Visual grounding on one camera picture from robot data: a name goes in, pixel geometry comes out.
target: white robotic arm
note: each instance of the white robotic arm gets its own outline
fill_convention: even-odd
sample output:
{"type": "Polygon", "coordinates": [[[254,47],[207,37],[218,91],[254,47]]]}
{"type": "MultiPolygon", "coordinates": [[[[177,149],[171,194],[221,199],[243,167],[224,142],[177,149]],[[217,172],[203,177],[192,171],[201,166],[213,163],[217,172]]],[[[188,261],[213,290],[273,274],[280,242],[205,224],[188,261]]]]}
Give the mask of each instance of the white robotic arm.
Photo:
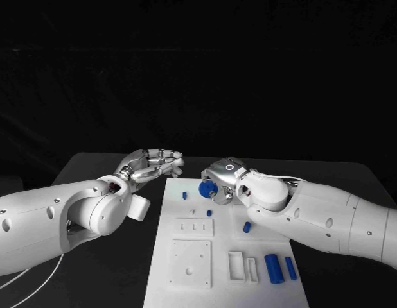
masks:
{"type": "Polygon", "coordinates": [[[178,177],[182,165],[179,152],[136,150],[113,175],[4,196],[0,276],[40,265],[84,242],[110,235],[126,216],[142,221],[151,202],[133,193],[161,175],[178,177]]]}
{"type": "Polygon", "coordinates": [[[383,207],[341,189],[299,178],[247,169],[234,157],[203,172],[228,204],[234,194],[253,222],[328,253],[367,257],[397,268],[397,209],[383,207]]]}

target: robotic hand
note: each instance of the robotic hand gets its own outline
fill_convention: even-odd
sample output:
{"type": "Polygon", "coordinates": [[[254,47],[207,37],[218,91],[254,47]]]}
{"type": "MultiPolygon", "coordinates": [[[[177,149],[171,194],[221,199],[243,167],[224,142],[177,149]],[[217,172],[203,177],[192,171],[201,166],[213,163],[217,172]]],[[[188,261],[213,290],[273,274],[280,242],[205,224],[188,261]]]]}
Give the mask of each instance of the robotic hand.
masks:
{"type": "Polygon", "coordinates": [[[136,150],[113,175],[0,198],[0,276],[110,235],[126,216],[142,221],[151,202],[133,193],[161,175],[182,174],[182,153],[136,150]]]}
{"type": "Polygon", "coordinates": [[[256,224],[322,252],[361,256],[397,268],[396,209],[332,186],[249,171],[234,157],[216,162],[201,178],[203,196],[224,205],[236,194],[256,224]]]}

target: blue cylinder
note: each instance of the blue cylinder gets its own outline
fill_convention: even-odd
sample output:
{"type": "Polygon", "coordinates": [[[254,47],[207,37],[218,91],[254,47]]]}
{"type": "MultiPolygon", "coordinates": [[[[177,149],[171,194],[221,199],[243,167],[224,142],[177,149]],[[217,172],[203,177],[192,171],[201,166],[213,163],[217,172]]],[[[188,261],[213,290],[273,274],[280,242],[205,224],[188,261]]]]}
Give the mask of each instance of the blue cylinder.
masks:
{"type": "Polygon", "coordinates": [[[201,196],[205,198],[211,198],[210,196],[211,192],[214,191],[217,193],[217,191],[220,190],[220,188],[217,187],[217,185],[211,180],[207,180],[207,183],[203,182],[198,189],[201,196]]]}
{"type": "Polygon", "coordinates": [[[243,231],[244,233],[249,233],[250,232],[250,227],[252,227],[252,223],[250,221],[246,222],[246,225],[243,226],[243,231]]]}
{"type": "Polygon", "coordinates": [[[270,281],[273,284],[285,282],[285,275],[282,273],[277,255],[266,255],[266,268],[269,270],[270,281]]]}
{"type": "Polygon", "coordinates": [[[298,276],[296,276],[296,271],[295,271],[295,267],[293,267],[292,258],[290,258],[290,257],[286,257],[286,258],[285,258],[285,262],[288,263],[289,276],[290,276],[292,280],[296,280],[296,279],[298,279],[298,276]]]}

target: small blue piece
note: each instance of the small blue piece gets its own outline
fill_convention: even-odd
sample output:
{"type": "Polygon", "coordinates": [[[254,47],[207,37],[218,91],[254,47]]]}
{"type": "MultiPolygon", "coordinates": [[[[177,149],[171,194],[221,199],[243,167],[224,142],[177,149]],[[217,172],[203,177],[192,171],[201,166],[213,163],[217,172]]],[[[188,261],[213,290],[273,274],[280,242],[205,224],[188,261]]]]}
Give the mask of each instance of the small blue piece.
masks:
{"type": "Polygon", "coordinates": [[[289,276],[292,277],[292,280],[298,279],[296,276],[296,271],[295,271],[295,267],[293,267],[293,261],[290,257],[285,258],[285,262],[288,262],[288,268],[289,268],[289,276]]]}
{"type": "Polygon", "coordinates": [[[214,184],[214,182],[211,180],[207,180],[207,183],[201,183],[200,187],[198,187],[198,191],[201,192],[203,197],[205,198],[211,198],[210,194],[214,191],[217,193],[217,191],[220,190],[220,188],[217,187],[217,185],[214,184]]]}
{"type": "Polygon", "coordinates": [[[266,268],[269,270],[270,281],[273,284],[285,282],[285,275],[282,273],[277,255],[266,255],[266,268]]]}
{"type": "Polygon", "coordinates": [[[246,225],[243,226],[243,231],[244,231],[244,233],[249,233],[249,232],[250,232],[250,227],[252,227],[252,223],[247,221],[247,222],[246,222],[246,225]]]}

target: gray table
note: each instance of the gray table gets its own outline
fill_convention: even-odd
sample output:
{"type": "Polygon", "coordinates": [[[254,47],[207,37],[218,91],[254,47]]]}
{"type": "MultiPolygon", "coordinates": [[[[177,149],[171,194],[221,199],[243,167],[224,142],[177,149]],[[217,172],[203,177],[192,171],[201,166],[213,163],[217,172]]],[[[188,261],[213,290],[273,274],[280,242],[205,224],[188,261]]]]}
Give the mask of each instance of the gray table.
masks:
{"type": "MultiPolygon", "coordinates": [[[[126,154],[80,153],[67,164],[54,185],[112,174],[126,154]]],[[[201,171],[221,157],[185,157],[182,178],[200,178],[201,171]]],[[[397,208],[367,166],[342,162],[246,159],[249,167],[273,175],[298,176],[350,191],[371,202],[397,208]]],[[[165,179],[139,191],[152,206],[143,222],[126,219],[117,231],[80,245],[64,255],[53,279],[27,307],[142,307],[152,251],[158,233],[165,179]]],[[[311,307],[384,307],[397,305],[397,271],[360,257],[331,255],[292,241],[301,279],[311,307]]],[[[0,290],[0,308],[15,305],[47,280],[60,257],[32,270],[0,290]]],[[[18,274],[0,277],[0,285],[18,274]]]]}

